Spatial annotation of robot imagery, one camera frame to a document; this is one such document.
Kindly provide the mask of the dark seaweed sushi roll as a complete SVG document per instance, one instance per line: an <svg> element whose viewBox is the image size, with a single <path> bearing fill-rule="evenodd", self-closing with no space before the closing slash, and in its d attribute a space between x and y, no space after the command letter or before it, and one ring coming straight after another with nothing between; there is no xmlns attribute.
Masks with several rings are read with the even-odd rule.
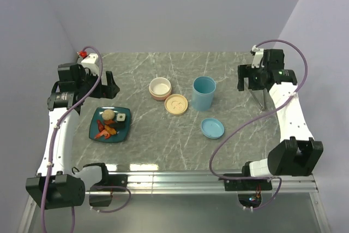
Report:
<svg viewBox="0 0 349 233"><path fill-rule="evenodd" d="M121 130L126 128L126 121L125 122L115 122L114 124L110 124L110 127L114 128L115 130Z"/></svg>

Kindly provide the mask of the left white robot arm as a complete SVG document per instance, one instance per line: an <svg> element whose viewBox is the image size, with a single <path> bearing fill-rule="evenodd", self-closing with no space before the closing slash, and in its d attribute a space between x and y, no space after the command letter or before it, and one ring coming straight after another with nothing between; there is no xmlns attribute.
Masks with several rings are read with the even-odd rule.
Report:
<svg viewBox="0 0 349 233"><path fill-rule="evenodd" d="M26 191L43 211L80 206L92 187L109 187L111 178L104 163L88 164L73 175L70 158L84 100L113 99L120 91L111 71L105 73L106 85L101 83L101 73L92 73L91 66L65 63L57 71L59 79L47 99L50 125L44 157L37 174L26 180Z"/></svg>

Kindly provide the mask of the white sushi roll piece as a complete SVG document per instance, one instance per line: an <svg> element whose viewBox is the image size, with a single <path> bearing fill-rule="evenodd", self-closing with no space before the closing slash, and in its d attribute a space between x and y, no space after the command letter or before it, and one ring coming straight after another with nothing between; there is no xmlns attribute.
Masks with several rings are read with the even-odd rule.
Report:
<svg viewBox="0 0 349 233"><path fill-rule="evenodd" d="M127 116L125 113L118 113L118 114L116 114L116 121L117 122L125 122L126 117Z"/></svg>

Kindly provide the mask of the blue tall cup container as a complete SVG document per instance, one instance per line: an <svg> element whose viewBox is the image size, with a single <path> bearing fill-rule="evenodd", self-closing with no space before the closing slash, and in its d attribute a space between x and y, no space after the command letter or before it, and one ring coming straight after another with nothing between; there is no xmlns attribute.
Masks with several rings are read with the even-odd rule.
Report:
<svg viewBox="0 0 349 233"><path fill-rule="evenodd" d="M215 90L216 83L211 77L197 77L192 85L192 107L197 111L209 110L212 105Z"/></svg>

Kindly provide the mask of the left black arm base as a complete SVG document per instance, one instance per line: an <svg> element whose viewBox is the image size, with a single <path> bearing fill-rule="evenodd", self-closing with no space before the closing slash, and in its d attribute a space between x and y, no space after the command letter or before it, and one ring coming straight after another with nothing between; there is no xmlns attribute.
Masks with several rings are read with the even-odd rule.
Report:
<svg viewBox="0 0 349 233"><path fill-rule="evenodd" d="M113 200L117 200L117 195L126 197L126 202L130 198L127 190L128 175L111 174L106 181L99 182L89 189L88 201L94 210L110 207Z"/></svg>

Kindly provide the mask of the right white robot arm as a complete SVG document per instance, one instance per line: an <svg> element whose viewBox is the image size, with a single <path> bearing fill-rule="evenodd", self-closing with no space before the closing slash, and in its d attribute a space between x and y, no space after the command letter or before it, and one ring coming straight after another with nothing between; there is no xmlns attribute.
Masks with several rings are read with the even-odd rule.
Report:
<svg viewBox="0 0 349 233"><path fill-rule="evenodd" d="M280 143L266 159L249 163L240 179L246 189L255 188L260 177L309 176L323 153L322 142L314 139L305 122L296 75L284 68L283 50L253 47L251 53L252 63L238 66L237 88L269 93L277 109Z"/></svg>

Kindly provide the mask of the metal serving tongs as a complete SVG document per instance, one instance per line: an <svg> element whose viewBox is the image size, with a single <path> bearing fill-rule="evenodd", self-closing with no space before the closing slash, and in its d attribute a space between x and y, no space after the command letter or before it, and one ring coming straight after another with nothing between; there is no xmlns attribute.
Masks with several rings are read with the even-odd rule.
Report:
<svg viewBox="0 0 349 233"><path fill-rule="evenodd" d="M244 87L249 91L250 95L252 96L254 102L256 103L256 105L258 106L258 108L262 111L262 112L266 112L268 110L267 107L267 90L263 89L263 90L258 90L258 91L253 91L251 89L248 88L248 83L246 81L244 81Z"/></svg>

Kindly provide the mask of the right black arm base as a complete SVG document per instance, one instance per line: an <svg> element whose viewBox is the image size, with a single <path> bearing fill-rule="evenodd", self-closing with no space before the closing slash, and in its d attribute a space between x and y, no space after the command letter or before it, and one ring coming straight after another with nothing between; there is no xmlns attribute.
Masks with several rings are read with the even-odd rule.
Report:
<svg viewBox="0 0 349 233"><path fill-rule="evenodd" d="M268 180L226 180L223 179L226 192L237 192L238 201L244 209L253 210L262 204L262 192L273 189L272 183Z"/></svg>

